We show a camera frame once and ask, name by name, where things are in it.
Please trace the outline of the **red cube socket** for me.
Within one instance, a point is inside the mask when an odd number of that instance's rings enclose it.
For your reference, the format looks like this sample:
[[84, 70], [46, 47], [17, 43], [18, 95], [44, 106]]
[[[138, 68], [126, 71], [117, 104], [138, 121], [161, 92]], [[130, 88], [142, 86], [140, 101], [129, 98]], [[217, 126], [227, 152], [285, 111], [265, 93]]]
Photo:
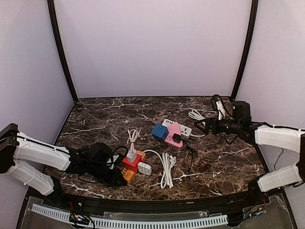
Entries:
[[137, 154], [137, 157], [135, 159], [134, 162], [129, 162], [127, 157], [125, 159], [123, 159], [123, 164], [124, 164], [124, 167], [134, 173], [137, 173], [138, 172], [138, 163], [142, 161], [142, 156]]

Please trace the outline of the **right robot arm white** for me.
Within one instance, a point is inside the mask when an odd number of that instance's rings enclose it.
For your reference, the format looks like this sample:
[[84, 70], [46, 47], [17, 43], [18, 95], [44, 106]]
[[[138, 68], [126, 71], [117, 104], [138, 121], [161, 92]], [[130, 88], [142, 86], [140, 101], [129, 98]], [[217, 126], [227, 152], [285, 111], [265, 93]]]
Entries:
[[[245, 202], [255, 205], [271, 191], [287, 187], [297, 187], [305, 183], [305, 131], [293, 127], [270, 125], [266, 122], [253, 122], [250, 118], [227, 119], [206, 118], [194, 123], [205, 135], [233, 134], [257, 148], [269, 146], [278, 148], [273, 170], [254, 178], [248, 183]], [[285, 152], [298, 155], [298, 161], [277, 167], [278, 159]]]

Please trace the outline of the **black TP-Link adapter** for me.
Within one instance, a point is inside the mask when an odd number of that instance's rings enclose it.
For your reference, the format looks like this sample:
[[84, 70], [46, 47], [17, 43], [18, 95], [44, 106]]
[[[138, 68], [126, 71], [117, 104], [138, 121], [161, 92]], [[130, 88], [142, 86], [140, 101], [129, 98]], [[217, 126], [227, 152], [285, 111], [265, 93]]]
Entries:
[[182, 140], [182, 137], [181, 137], [181, 135], [175, 133], [175, 134], [173, 134], [172, 139], [175, 143], [179, 144]]

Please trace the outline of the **white two-pin adapter plug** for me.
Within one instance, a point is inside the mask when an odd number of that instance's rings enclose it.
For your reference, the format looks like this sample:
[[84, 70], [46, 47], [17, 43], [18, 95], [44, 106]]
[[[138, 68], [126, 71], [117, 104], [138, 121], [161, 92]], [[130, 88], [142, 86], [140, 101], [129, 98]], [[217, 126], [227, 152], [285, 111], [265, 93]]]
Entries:
[[137, 164], [137, 167], [138, 167], [138, 171], [142, 174], [150, 176], [152, 173], [152, 167], [146, 163], [139, 162]]

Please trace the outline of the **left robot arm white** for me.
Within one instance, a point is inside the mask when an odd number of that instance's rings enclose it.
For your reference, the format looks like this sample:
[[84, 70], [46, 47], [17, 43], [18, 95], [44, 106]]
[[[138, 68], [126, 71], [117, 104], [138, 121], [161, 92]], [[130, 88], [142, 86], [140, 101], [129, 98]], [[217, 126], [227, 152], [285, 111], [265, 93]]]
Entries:
[[15, 123], [0, 132], [0, 172], [11, 175], [44, 196], [61, 193], [60, 181], [38, 171], [28, 161], [68, 174], [90, 174], [100, 184], [120, 187], [127, 185], [117, 167], [125, 157], [126, 154], [117, 154], [104, 143], [82, 149], [50, 145], [19, 131]]

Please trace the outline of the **orange power strip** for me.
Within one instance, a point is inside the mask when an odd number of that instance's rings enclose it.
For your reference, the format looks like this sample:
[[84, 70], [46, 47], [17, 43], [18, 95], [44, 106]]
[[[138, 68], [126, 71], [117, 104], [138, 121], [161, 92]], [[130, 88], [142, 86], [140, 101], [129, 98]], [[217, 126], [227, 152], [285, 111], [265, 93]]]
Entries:
[[[145, 162], [146, 154], [142, 151], [137, 151], [137, 154], [142, 156], [142, 161], [141, 162]], [[125, 180], [127, 181], [127, 183], [130, 184], [132, 182], [132, 180], [134, 179], [136, 173], [124, 168], [123, 171], [122, 171], [122, 175], [125, 178]]]

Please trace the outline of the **white USB charger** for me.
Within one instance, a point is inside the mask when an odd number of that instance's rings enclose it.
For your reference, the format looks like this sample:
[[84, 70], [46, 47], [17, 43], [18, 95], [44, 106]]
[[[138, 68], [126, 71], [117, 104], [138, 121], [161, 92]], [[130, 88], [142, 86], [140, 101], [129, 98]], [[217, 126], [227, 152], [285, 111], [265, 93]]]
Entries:
[[129, 163], [133, 163], [133, 162], [136, 160], [136, 158], [137, 158], [137, 153], [136, 153], [136, 151], [134, 151], [134, 150], [129, 150], [128, 153], [127, 153], [126, 158], [127, 158], [127, 161], [128, 161]]

